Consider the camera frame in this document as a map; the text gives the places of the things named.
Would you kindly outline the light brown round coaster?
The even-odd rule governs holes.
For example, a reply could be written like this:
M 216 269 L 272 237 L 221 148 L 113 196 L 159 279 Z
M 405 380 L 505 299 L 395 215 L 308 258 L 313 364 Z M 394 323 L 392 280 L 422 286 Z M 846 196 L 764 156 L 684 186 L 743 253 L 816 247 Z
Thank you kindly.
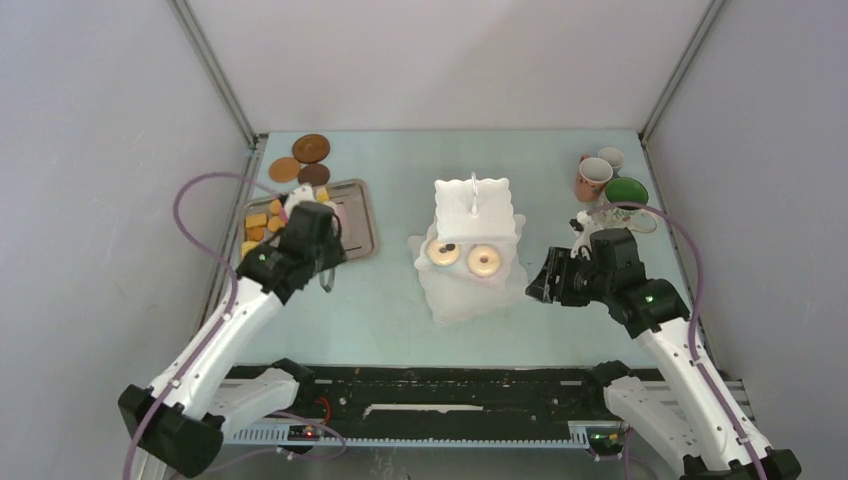
M 288 183 L 298 178 L 302 164 L 294 157 L 280 157 L 268 168 L 268 177 L 276 183 Z

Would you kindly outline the metal serving tray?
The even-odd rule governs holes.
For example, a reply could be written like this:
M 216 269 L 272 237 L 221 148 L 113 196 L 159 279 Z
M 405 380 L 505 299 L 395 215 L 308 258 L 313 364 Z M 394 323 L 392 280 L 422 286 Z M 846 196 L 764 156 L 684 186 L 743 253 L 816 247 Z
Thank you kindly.
M 316 200 L 333 208 L 339 216 L 347 261 L 373 256 L 378 250 L 378 236 L 365 182 L 351 179 L 314 187 L 314 190 Z M 269 222 L 273 218 L 272 207 L 277 207 L 274 195 L 265 195 L 244 205 L 238 224 L 239 242 L 268 240 L 272 236 L 268 223 L 265 228 L 246 229 L 244 226 L 245 217 L 256 213 L 266 213 Z

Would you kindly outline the pink-tipped metal tongs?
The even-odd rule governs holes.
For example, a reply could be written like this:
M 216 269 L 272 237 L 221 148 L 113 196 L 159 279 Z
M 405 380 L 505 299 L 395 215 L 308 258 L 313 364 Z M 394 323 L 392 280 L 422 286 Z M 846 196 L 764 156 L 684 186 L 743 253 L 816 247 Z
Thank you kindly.
M 324 270 L 319 272 L 319 275 L 318 275 L 319 284 L 320 284 L 320 286 L 321 286 L 321 288 L 323 289 L 324 292 L 326 292 L 326 293 L 332 292 L 334 285 L 335 285 L 335 278 L 336 278 L 336 268 L 335 267 L 324 269 Z

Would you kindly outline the yellow square cake piece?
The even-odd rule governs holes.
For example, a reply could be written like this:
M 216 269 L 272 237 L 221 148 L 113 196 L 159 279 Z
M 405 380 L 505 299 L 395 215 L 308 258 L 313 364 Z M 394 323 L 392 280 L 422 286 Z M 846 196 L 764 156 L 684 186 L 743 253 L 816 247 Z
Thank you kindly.
M 266 213 L 250 214 L 244 219 L 246 229 L 265 228 L 267 223 L 268 215 Z

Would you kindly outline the green-inside floral mug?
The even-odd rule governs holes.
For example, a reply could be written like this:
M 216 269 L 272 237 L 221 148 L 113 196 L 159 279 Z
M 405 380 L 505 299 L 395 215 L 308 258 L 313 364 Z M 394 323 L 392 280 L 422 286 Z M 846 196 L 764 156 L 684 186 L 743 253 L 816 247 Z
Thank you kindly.
M 646 205 L 649 193 L 639 181 L 619 177 L 612 179 L 599 198 L 599 206 L 610 203 L 632 202 Z M 653 233 L 658 228 L 658 217 L 652 212 L 633 206 L 617 206 L 597 214 L 605 228 L 627 228 L 637 233 Z

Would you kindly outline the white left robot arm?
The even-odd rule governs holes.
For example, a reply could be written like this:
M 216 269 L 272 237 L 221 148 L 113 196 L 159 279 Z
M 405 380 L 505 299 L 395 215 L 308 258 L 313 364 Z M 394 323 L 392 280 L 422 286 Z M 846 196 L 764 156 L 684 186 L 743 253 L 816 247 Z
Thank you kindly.
M 252 338 L 295 292 L 345 260 L 335 211 L 311 201 L 294 206 L 282 229 L 227 270 L 226 299 L 183 352 L 148 386 L 129 385 L 121 393 L 118 408 L 132 448 L 194 478 L 210 467 L 226 435 L 274 410 L 297 417 L 311 412 L 315 388 L 284 370 L 275 370 L 260 394 L 247 401 L 249 416 L 215 411 L 213 403 Z

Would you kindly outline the small white cup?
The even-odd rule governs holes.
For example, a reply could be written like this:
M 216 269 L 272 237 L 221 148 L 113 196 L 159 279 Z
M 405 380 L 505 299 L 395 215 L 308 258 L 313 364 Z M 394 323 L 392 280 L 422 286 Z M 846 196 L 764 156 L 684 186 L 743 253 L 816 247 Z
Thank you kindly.
M 603 147 L 597 152 L 597 157 L 606 161 L 612 168 L 614 175 L 618 176 L 620 170 L 625 164 L 626 157 L 624 153 L 615 147 Z

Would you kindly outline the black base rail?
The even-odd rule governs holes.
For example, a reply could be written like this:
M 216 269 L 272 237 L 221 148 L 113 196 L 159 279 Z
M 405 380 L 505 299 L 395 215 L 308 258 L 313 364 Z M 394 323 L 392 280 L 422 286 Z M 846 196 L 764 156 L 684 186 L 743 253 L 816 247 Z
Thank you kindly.
M 308 366 L 288 410 L 326 420 L 350 441 L 566 442 L 581 422 L 619 423 L 602 390 L 624 376 L 661 378 L 620 361 L 524 370 Z

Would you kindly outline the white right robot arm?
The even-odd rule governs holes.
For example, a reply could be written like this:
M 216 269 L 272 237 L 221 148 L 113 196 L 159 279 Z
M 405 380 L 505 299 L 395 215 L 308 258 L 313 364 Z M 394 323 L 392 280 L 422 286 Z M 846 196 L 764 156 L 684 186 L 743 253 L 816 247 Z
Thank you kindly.
M 573 248 L 551 247 L 526 294 L 542 303 L 601 303 L 654 360 L 677 400 L 675 414 L 620 361 L 591 369 L 581 392 L 585 411 L 611 414 L 636 431 L 682 479 L 796 479 L 802 468 L 774 448 L 745 414 L 689 334 L 690 312 L 675 287 L 650 279 L 627 229 L 584 231 Z

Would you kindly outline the pink mug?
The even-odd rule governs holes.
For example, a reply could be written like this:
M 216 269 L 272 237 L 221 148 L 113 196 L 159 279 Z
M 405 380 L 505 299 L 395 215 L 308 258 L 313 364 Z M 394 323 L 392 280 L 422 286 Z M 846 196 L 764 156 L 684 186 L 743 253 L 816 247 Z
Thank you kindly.
M 575 180 L 577 200 L 582 203 L 596 201 L 614 173 L 613 167 L 604 159 L 588 156 L 581 158 Z

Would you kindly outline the white chocolate-hole donut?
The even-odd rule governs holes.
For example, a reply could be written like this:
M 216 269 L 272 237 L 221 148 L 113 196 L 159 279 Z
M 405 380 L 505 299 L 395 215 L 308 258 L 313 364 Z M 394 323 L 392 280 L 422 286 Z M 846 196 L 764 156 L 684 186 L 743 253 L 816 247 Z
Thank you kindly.
M 434 266 L 448 267 L 458 261 L 460 257 L 460 246 L 434 239 L 428 243 L 425 254 Z

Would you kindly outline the white frosted donut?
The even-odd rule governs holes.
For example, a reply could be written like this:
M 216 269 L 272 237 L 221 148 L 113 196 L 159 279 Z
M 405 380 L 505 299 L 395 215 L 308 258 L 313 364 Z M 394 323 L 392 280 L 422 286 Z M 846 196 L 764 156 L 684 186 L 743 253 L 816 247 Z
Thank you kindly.
M 467 257 L 469 272 L 478 278 L 493 277 L 501 267 L 501 255 L 489 245 L 474 246 Z

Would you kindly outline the yellow swirl roll cake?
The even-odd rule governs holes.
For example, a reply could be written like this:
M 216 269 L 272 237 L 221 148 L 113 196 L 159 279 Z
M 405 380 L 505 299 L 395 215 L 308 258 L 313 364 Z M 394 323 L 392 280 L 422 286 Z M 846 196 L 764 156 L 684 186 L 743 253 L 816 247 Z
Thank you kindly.
M 241 256 L 241 258 L 244 259 L 247 256 L 247 254 L 250 251 L 252 251 L 253 249 L 255 249 L 258 245 L 259 245 L 258 241 L 248 240 L 248 241 L 243 242 L 240 246 L 240 256 Z

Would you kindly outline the white three-tier cake stand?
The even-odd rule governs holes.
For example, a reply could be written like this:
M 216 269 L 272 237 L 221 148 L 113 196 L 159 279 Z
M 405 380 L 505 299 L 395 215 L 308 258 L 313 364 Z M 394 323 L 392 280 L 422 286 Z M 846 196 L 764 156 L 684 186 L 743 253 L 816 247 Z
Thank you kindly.
M 448 325 L 507 308 L 523 296 L 518 257 L 526 217 L 506 178 L 437 180 L 435 212 L 422 236 L 408 239 L 435 323 Z

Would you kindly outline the darkest brown round coaster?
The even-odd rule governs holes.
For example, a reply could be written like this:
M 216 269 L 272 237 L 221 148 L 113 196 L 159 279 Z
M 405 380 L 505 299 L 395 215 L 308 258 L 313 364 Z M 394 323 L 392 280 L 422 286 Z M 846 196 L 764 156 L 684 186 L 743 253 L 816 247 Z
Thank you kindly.
M 301 168 L 297 180 L 303 184 L 309 184 L 312 187 L 326 185 L 331 178 L 331 173 L 328 167 L 321 163 L 306 164 Z

